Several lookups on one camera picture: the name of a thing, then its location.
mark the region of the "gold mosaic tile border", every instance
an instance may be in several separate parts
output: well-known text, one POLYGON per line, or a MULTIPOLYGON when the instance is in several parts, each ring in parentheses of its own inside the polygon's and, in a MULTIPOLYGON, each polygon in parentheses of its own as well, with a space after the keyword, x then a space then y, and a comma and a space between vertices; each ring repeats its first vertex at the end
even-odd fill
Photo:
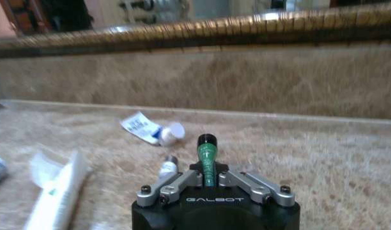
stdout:
POLYGON ((391 2, 314 11, 271 12, 197 22, 116 26, 101 30, 0 39, 0 50, 147 43, 239 35, 269 35, 391 25, 391 2))

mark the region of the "tube cap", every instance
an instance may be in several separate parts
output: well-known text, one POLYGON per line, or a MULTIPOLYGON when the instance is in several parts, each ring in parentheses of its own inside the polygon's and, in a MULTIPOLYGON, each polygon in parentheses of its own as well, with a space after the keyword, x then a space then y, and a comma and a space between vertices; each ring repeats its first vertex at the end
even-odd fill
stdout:
POLYGON ((215 135, 212 135, 209 133, 205 133, 205 134, 201 134, 197 137, 196 146, 199 147, 201 144, 205 144, 205 143, 209 143, 209 144, 215 145, 215 147, 216 147, 216 137, 215 137, 215 135))
POLYGON ((177 165, 177 164, 179 164, 179 159, 177 159, 175 156, 172 156, 172 155, 168 155, 168 156, 165 156, 165 159, 164 159, 164 161, 173 162, 173 163, 175 163, 175 165, 177 165))

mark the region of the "marble backsplash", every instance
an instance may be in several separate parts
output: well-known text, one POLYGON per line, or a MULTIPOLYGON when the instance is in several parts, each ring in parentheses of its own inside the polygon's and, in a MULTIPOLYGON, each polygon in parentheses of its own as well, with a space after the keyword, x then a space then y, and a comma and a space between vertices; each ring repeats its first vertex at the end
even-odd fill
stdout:
POLYGON ((391 119, 391 45, 0 59, 0 98, 391 119))

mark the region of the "toothpaste tube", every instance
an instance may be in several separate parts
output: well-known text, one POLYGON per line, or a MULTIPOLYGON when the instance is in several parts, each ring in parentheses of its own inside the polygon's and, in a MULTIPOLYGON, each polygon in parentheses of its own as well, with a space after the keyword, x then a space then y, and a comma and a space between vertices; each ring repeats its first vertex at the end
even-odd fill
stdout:
POLYGON ((175 122, 167 127, 161 127, 148 120, 141 112, 124 119, 120 124, 129 133, 152 145, 169 146, 185 136, 184 127, 180 123, 175 122))
POLYGON ((88 165, 80 153, 73 153, 60 168, 41 153, 30 161, 33 181, 42 191, 25 224, 25 230, 64 230, 68 228, 78 189, 88 165))

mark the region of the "silver metal bracket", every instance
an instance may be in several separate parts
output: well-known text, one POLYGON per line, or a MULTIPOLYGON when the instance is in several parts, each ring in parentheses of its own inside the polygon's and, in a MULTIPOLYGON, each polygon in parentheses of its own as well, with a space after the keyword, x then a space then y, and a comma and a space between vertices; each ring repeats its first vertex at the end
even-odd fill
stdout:
POLYGON ((151 206, 160 195, 160 188, 165 184, 172 183, 180 175, 175 172, 168 173, 163 178, 157 180, 155 184, 151 185, 151 192, 143 193, 137 192, 137 205, 141 207, 151 206))
POLYGON ((267 198, 271 196, 271 191, 263 185, 255 183, 241 173, 227 171, 219 174, 219 186, 237 186, 249 194, 251 200, 256 203, 265 203, 267 198))
POLYGON ((275 202, 280 206, 291 207, 295 205, 295 193, 293 192, 283 193, 280 191, 280 186, 277 184, 272 183, 265 178, 263 178, 252 173, 245 173, 245 177, 269 189, 271 197, 273 198, 275 202))
POLYGON ((160 197, 165 203, 169 204, 179 200, 180 193, 188 186, 203 186, 203 175, 195 170, 188 170, 169 185, 160 189, 160 197))
POLYGON ((228 170, 219 174, 219 186, 237 186, 249 194, 256 203, 265 203, 269 197, 284 207, 293 206, 295 194, 280 192, 280 187, 252 173, 239 173, 228 170))

